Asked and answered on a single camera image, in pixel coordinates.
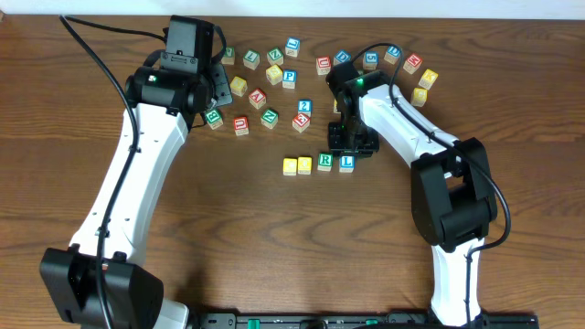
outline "toy block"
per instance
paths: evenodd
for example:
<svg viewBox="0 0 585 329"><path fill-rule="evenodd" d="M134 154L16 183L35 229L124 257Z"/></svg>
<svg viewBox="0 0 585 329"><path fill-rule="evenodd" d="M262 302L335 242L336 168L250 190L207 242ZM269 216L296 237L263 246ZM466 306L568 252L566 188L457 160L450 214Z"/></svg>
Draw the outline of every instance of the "toy block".
<svg viewBox="0 0 585 329"><path fill-rule="evenodd" d="M250 104L252 104L256 110L259 110L264 104L266 104L266 95L260 90L260 88L256 88L251 92L248 99L250 100Z"/></svg>
<svg viewBox="0 0 585 329"><path fill-rule="evenodd" d="M420 68L420 64L422 64L422 58L419 57L419 55L417 54L412 54L410 55L408 58L406 58L406 61L404 62L404 69L412 74L414 72L417 71L417 69Z"/></svg>
<svg viewBox="0 0 585 329"><path fill-rule="evenodd" d="M439 78L439 74L437 74L436 72L434 72L430 69L427 69L426 71L424 71L422 78L420 78L419 86L421 86L422 88L424 88L426 90L430 90L432 87L432 84L435 83L435 80L437 78Z"/></svg>
<svg viewBox="0 0 585 329"><path fill-rule="evenodd" d="M311 119L302 113L297 114L294 119L292 119L292 127L299 133L304 132L304 130L309 127L309 124L311 124Z"/></svg>
<svg viewBox="0 0 585 329"><path fill-rule="evenodd" d="M311 118L311 112L313 111L313 102L309 100L299 101L299 113L302 113Z"/></svg>
<svg viewBox="0 0 585 329"><path fill-rule="evenodd" d="M286 69L282 75L282 87L294 89L296 85L296 71Z"/></svg>
<svg viewBox="0 0 585 329"><path fill-rule="evenodd" d="M329 57L317 58L317 74L325 75L331 70L331 59Z"/></svg>
<svg viewBox="0 0 585 329"><path fill-rule="evenodd" d="M234 47L226 47L226 53L221 58L221 64L234 65L236 64L236 50Z"/></svg>
<svg viewBox="0 0 585 329"><path fill-rule="evenodd" d="M296 159L284 158L282 173L284 175L296 175Z"/></svg>
<svg viewBox="0 0 585 329"><path fill-rule="evenodd" d="M286 47L284 48L286 55L297 57L299 56L299 50L301 50L301 40L289 37L289 39L286 40Z"/></svg>
<svg viewBox="0 0 585 329"><path fill-rule="evenodd" d="M333 168L333 155L319 154L319 164L317 166L317 170L331 171L331 168Z"/></svg>
<svg viewBox="0 0 585 329"><path fill-rule="evenodd" d="M205 119L207 120L207 123L209 124L209 127L211 127L212 130L215 130L216 128L223 124L221 114L219 114L219 111L215 109L205 113Z"/></svg>
<svg viewBox="0 0 585 329"><path fill-rule="evenodd" d="M340 173L352 173L356 167L356 158L353 156L344 155L339 160Z"/></svg>
<svg viewBox="0 0 585 329"><path fill-rule="evenodd" d="M282 81L282 70L278 65L274 64L266 69L266 79L274 86Z"/></svg>
<svg viewBox="0 0 585 329"><path fill-rule="evenodd" d="M260 54L250 49L244 55L244 66L249 69L256 69L260 64Z"/></svg>
<svg viewBox="0 0 585 329"><path fill-rule="evenodd" d="M240 77L235 77L229 84L229 88L232 94L242 97L246 90L248 90L248 83Z"/></svg>
<svg viewBox="0 0 585 329"><path fill-rule="evenodd" d="M239 117L234 119L234 130L236 131L236 136L248 134L250 132L248 130L248 118Z"/></svg>
<svg viewBox="0 0 585 329"><path fill-rule="evenodd" d="M341 64L343 62L347 62L351 59L351 55L349 55L345 50L341 49L333 58L333 65Z"/></svg>
<svg viewBox="0 0 585 329"><path fill-rule="evenodd" d="M313 159L311 157L300 156L298 164L298 171L299 175L310 175L311 174L311 167L313 166Z"/></svg>
<svg viewBox="0 0 585 329"><path fill-rule="evenodd" d="M378 66L378 53L376 51L367 51L364 54L363 67L367 70L374 70Z"/></svg>
<svg viewBox="0 0 585 329"><path fill-rule="evenodd" d="M284 64L284 55L282 54L281 50L277 48L271 50L266 54L268 58L268 62L271 65L282 65Z"/></svg>
<svg viewBox="0 0 585 329"><path fill-rule="evenodd" d="M384 54L384 60L390 64L396 64L400 58L400 50L394 46L388 47L386 54Z"/></svg>
<svg viewBox="0 0 585 329"><path fill-rule="evenodd" d="M410 105L422 106L427 101L427 90L423 88L415 88L410 97Z"/></svg>
<svg viewBox="0 0 585 329"><path fill-rule="evenodd" d="M271 109L266 110L266 112L262 114L261 122L270 129L274 128L276 122L278 122L278 113Z"/></svg>

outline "wooden table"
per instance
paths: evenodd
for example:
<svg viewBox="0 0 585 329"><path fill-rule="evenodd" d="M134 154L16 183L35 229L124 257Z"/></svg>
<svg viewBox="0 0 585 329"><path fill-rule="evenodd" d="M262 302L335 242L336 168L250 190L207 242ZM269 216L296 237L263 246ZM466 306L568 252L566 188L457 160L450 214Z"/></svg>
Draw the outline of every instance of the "wooden table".
<svg viewBox="0 0 585 329"><path fill-rule="evenodd" d="M159 32L168 17L91 17ZM337 120L315 58L392 41L440 74L421 109L461 139L477 137L512 208L507 243L482 255L481 305L534 312L541 328L583 326L585 303L585 23L429 19L209 18L237 51L228 67L281 114L261 126L246 98L223 108L217 131L194 130L171 166L150 229L145 268L165 296L243 313L388 312L424 309L431 249L410 214L409 168L382 142L356 171L282 176L285 156L327 150ZM123 83L154 39L75 26ZM266 52L302 40L296 90L271 86ZM248 48L262 54L244 68ZM381 61L380 69L390 69ZM47 247L65 249L108 169L122 124L112 85L56 16L6 16L0 25L0 326L70 328L38 274ZM314 102L311 127L291 121ZM250 135L231 121L247 115ZM488 240L503 228L500 216Z"/></svg>

